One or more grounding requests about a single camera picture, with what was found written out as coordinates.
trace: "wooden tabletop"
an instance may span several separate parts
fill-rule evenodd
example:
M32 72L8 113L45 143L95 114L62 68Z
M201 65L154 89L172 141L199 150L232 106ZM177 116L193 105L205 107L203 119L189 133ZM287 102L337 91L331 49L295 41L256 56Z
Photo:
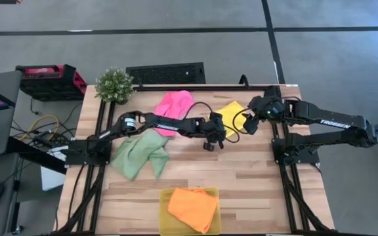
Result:
M298 96L297 86L281 85L282 96ZM166 92L137 92L125 105L116 105L114 122L127 111L153 112ZM206 102L213 110L238 101L246 107L258 91L192 92L196 102ZM77 139L94 134L100 100L95 98L94 86L88 86L77 127ZM103 125L106 127L109 104ZM196 106L188 117L207 117L205 106ZM290 132L309 134L307 126L290 127ZM158 180L147 162L134 181L128 181L111 166L106 167L96 234L158 233L159 193L172 187L216 187L219 189L222 233L289 233L282 181L274 162L270 141L273 138L269 123L260 123L255 135L241 135L240 142L224 143L224 149L214 152L202 149L204 139L176 136L165 146L170 160ZM116 152L124 138L113 142ZM58 208L60 226L66 222L72 189L80 167L71 167ZM299 164L299 178L305 201L315 215L333 228L331 213L320 173L311 165ZM73 202L73 212L81 202L87 167L81 175ZM89 229L93 203L90 203L84 229ZM293 200L297 227L301 220Z

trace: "small plant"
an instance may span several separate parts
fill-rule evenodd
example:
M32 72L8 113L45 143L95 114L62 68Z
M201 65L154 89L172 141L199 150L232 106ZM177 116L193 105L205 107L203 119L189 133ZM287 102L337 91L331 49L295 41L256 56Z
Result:
M107 69L106 73L96 78L96 98L101 98L105 102L127 102L133 93L133 79L134 77L122 69Z

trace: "plastic bin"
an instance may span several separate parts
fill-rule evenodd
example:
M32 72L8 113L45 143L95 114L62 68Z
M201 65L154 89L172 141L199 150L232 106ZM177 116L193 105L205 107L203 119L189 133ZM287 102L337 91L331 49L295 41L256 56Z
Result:
M204 189L209 195L219 198L218 189L215 187L205 187ZM206 234L202 234L185 223L175 218L167 210L169 206L170 197L175 189L163 189L160 193L160 216L159 216L159 234L161 236L174 235L218 235L221 233L221 214L220 202L217 203L213 221Z

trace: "green cloth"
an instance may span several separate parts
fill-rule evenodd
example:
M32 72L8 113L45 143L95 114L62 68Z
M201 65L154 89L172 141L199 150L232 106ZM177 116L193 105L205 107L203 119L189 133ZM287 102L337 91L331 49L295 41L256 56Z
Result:
M125 140L110 164L124 177L133 180L147 160L150 160L154 174L159 178L169 160L169 155L163 149L169 139L154 129L149 129L142 133L142 136Z

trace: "black robotic arm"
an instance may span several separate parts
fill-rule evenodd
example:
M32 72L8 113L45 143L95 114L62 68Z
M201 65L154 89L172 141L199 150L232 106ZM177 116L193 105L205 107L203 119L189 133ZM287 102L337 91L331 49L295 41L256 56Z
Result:
M71 141L69 148L62 150L62 153L66 155L67 165L105 165L110 162L113 140L141 134L148 128L173 130L188 138L206 138L203 148L208 151L214 151L213 144L217 142L222 149L222 142L226 137L222 115L219 113L211 112L209 120L206 121L202 117L178 120L153 113L131 111L121 115L116 124L100 135Z
M322 145L350 144L355 147L369 148L378 143L374 127L361 115L346 115L318 108L310 102L284 100L277 96L256 96L248 108L254 115L245 115L243 127L254 134L259 121L282 123L289 126L321 124L343 130L323 134L303 136L297 133L285 134L284 153L288 156L299 155L305 147L316 150Z
M98 143L94 147L95 151L100 151L105 145L124 136L134 136L141 134L148 128L162 128L173 130L187 138L206 138L203 148L214 151L212 144L219 143L220 148L224 146L226 131L222 123L222 115L211 112L209 120L205 121L202 117L185 118L182 120L154 115L153 113L143 113L141 111L131 111L121 115L116 124L103 132L98 138Z

